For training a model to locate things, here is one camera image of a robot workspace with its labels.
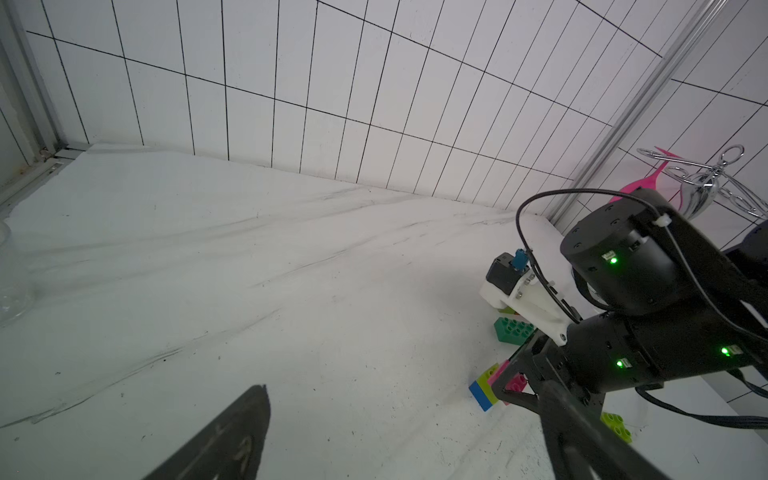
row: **pink lego brick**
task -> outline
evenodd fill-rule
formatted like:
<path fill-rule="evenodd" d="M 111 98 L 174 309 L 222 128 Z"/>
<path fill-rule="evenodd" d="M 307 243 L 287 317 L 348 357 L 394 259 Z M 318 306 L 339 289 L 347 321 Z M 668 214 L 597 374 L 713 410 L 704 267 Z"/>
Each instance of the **pink lego brick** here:
<path fill-rule="evenodd" d="M 498 370 L 496 370 L 493 373 L 493 375 L 491 375 L 491 377 L 488 378 L 488 384 L 490 386 L 493 386 L 493 382 L 495 382 L 498 376 L 500 376 L 502 372 L 504 372 L 504 370 L 507 368 L 508 365 L 509 365 L 509 360 L 505 360 L 504 363 L 502 363 L 502 365 L 498 367 Z M 505 388 L 513 392 L 522 392 L 527 384 L 528 384 L 528 380 L 525 379 L 522 373 L 518 373 L 517 375 L 512 377 L 512 380 L 510 380 L 507 383 L 507 386 Z"/>

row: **blue lego brick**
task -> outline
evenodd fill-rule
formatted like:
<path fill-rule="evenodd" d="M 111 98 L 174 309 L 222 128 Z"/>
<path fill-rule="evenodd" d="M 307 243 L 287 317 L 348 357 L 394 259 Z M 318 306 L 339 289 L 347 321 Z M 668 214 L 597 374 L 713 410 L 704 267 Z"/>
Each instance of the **blue lego brick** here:
<path fill-rule="evenodd" d="M 480 388 L 480 385 L 478 385 L 477 382 L 473 382 L 469 386 L 469 391 L 472 392 L 472 395 L 475 397 L 475 400 L 478 401 L 480 404 L 480 407 L 482 408 L 483 412 L 487 412 L 488 409 L 490 409 L 493 404 L 491 404 L 491 401 L 488 400 L 488 397 L 485 396 L 482 389 Z"/>
<path fill-rule="evenodd" d="M 512 268 L 521 272 L 525 269 L 525 265 L 528 264 L 528 255 L 525 254 L 525 250 L 518 248 L 515 252 L 515 259 L 512 261 Z"/>

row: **black cable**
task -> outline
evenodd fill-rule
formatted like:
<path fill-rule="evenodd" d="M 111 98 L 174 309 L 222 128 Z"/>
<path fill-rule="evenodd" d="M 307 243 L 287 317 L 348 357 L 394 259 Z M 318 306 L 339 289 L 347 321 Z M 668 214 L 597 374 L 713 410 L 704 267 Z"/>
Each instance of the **black cable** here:
<path fill-rule="evenodd" d="M 755 385 L 754 383 L 748 382 L 744 378 L 744 374 L 741 372 L 741 370 L 739 369 L 728 370 L 728 373 L 736 380 L 740 380 L 748 389 L 752 390 L 757 395 L 763 397 L 764 399 L 768 399 L 768 392 L 760 388 L 759 386 Z"/>
<path fill-rule="evenodd" d="M 534 195 L 533 197 L 528 198 L 526 201 L 524 201 L 520 205 L 520 207 L 518 207 L 518 211 L 515 214 L 515 224 L 516 224 L 516 226 L 518 228 L 518 235 L 520 236 L 520 241 L 523 243 L 523 247 L 525 248 L 525 252 L 528 255 L 528 259 L 531 261 L 531 269 L 533 270 L 534 265 L 536 266 L 536 270 L 534 270 L 534 273 L 536 273 L 537 271 L 540 273 L 541 272 L 541 268 L 539 268 L 538 262 L 536 261 L 536 258 L 533 255 L 533 251 L 528 246 L 528 242 L 525 241 L 525 237 L 523 236 L 523 232 L 522 232 L 522 229 L 520 227 L 520 213 L 525 209 L 526 206 L 528 206 L 529 203 L 533 202 L 534 200 L 537 200 L 537 199 L 543 198 L 543 197 L 552 197 L 554 195 L 560 195 L 560 194 L 600 194 L 600 195 L 611 195 L 612 197 L 628 198 L 628 199 L 634 200 L 634 201 L 638 202 L 639 204 L 643 205 L 644 207 L 646 207 L 648 210 L 651 211 L 651 213 L 654 214 L 654 216 L 657 219 L 661 218 L 661 213 L 659 212 L 659 210 L 652 203 L 648 202 L 647 200 L 643 200 L 642 198 L 635 197 L 634 195 L 626 194 L 624 192 L 619 192 L 619 191 L 616 191 L 616 190 L 603 190 L 601 188 L 563 188 L 563 189 L 560 189 L 560 190 L 550 190 L 550 191 L 546 191 L 546 192 L 540 192 L 540 193 Z M 730 325 L 731 328 L 733 328 L 733 329 L 735 329 L 735 330 L 737 330 L 737 331 L 739 331 L 739 332 L 741 332 L 741 333 L 743 333 L 745 335 L 751 336 L 754 339 L 759 340 L 760 342 L 768 343 L 768 339 L 763 338 L 761 335 L 758 335 L 757 333 L 752 332 L 751 330 L 748 330 L 748 329 L 742 327 L 741 325 L 737 325 L 731 319 L 729 319 L 723 312 L 721 312 L 719 308 L 717 308 L 717 305 L 715 305 L 714 302 L 712 301 L 712 299 L 710 298 L 710 296 L 707 295 L 707 291 L 701 286 L 701 284 L 699 283 L 699 280 L 696 278 L 696 274 L 690 268 L 690 265 L 688 264 L 688 261 L 686 260 L 685 255 L 683 254 L 682 249 L 680 248 L 680 245 L 677 244 L 677 241 L 675 240 L 674 235 L 672 234 L 672 232 L 669 230 L 669 227 L 667 227 L 667 225 L 660 225 L 660 227 L 664 228 L 664 231 L 667 232 L 667 236 L 669 237 L 670 242 L 672 243 L 672 246 L 674 247 L 675 251 L 677 252 L 677 256 L 678 256 L 678 258 L 680 260 L 680 263 L 682 264 L 686 274 L 688 275 L 690 280 L 694 283 L 694 286 L 699 290 L 699 294 L 704 299 L 704 301 L 707 303 L 707 305 L 712 310 L 714 310 L 714 312 L 725 323 Z M 544 288 L 547 291 L 547 293 L 549 293 L 549 296 L 551 296 L 552 299 L 557 303 L 557 305 L 566 313 L 566 315 L 568 315 L 568 318 L 570 318 L 571 320 L 574 320 L 576 322 L 574 317 L 571 315 L 571 312 L 568 309 L 566 309 L 560 303 L 560 301 L 557 299 L 555 294 L 553 292 L 551 292 L 551 287 L 549 286 L 548 281 L 544 278 L 543 274 L 539 276 L 539 279 L 544 284 Z"/>
<path fill-rule="evenodd" d="M 656 397 L 649 394 L 647 391 L 636 388 L 635 392 L 648 402 L 653 403 L 657 407 L 669 410 L 670 412 L 679 413 L 691 417 L 692 419 L 700 420 L 701 422 L 710 423 L 712 425 L 718 425 L 721 427 L 729 427 L 732 429 L 749 429 L 749 430 L 765 430 L 768 429 L 768 418 L 758 417 L 752 415 L 697 415 L 696 413 L 685 412 L 680 410 L 676 406 L 672 406 L 669 403 L 662 402 Z"/>

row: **lime green lego brick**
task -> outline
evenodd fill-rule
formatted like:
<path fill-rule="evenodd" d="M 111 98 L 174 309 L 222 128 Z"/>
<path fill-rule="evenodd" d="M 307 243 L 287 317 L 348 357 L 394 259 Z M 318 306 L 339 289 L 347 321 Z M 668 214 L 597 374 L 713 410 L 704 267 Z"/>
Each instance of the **lime green lego brick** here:
<path fill-rule="evenodd" d="M 496 369 L 498 369 L 498 363 L 494 363 L 491 368 L 485 370 L 477 379 L 480 389 L 485 394 L 485 396 L 488 397 L 491 405 L 494 405 L 496 402 L 498 402 L 498 399 L 496 398 L 496 395 L 493 394 L 493 390 L 491 390 L 491 386 L 488 384 L 488 379 L 490 379 L 491 375 L 496 372 Z"/>
<path fill-rule="evenodd" d="M 503 316 L 496 320 L 493 328 L 496 330 L 496 338 L 499 342 L 513 345 L 522 345 L 535 330 L 535 327 L 530 323 Z"/>
<path fill-rule="evenodd" d="M 620 439 L 624 440 L 626 443 L 632 443 L 632 434 L 624 426 L 624 419 L 621 418 L 621 415 L 603 412 L 600 415 L 600 420 L 602 420 L 609 429 L 613 430 Z"/>

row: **blue connector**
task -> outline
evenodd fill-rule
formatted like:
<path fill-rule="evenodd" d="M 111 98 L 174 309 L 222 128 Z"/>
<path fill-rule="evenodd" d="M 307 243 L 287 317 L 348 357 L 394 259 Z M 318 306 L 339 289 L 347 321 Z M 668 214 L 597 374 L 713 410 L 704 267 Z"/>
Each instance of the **blue connector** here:
<path fill-rule="evenodd" d="M 512 261 L 512 268 L 522 272 L 526 265 L 528 265 L 528 255 L 525 254 L 525 250 L 518 248 L 518 251 L 515 252 L 515 259 Z"/>

